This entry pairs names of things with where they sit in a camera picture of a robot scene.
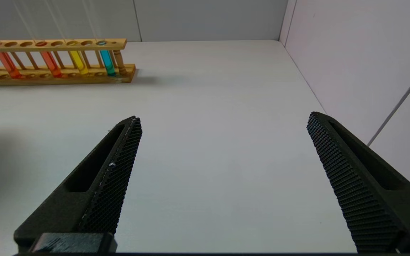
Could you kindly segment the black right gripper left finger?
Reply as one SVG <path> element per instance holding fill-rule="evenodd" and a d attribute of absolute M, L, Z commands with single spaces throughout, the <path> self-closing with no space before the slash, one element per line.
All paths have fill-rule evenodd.
<path fill-rule="evenodd" d="M 142 134 L 140 118 L 119 122 L 15 230 L 18 247 L 43 233 L 115 234 Z"/>

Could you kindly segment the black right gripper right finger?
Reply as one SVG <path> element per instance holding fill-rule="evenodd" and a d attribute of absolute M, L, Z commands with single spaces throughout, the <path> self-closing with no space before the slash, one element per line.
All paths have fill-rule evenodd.
<path fill-rule="evenodd" d="M 410 181 L 334 118 L 306 129 L 359 254 L 410 254 Z"/>

